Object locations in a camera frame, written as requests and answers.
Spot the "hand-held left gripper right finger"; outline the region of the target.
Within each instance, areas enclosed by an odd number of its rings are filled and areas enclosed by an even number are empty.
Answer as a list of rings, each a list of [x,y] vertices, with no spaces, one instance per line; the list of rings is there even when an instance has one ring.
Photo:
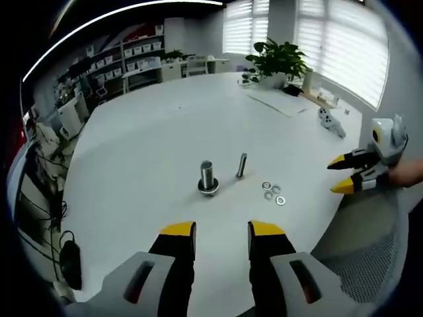
[[[307,252],[298,252],[272,223],[248,222],[248,249],[257,316],[353,316],[357,303],[339,276]]]

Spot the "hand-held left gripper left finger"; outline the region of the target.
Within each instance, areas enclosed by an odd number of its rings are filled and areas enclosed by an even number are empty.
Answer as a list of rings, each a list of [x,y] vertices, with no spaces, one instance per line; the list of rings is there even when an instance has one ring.
[[[186,316],[194,282],[196,223],[163,228],[148,252],[110,272],[95,296],[99,316]]]

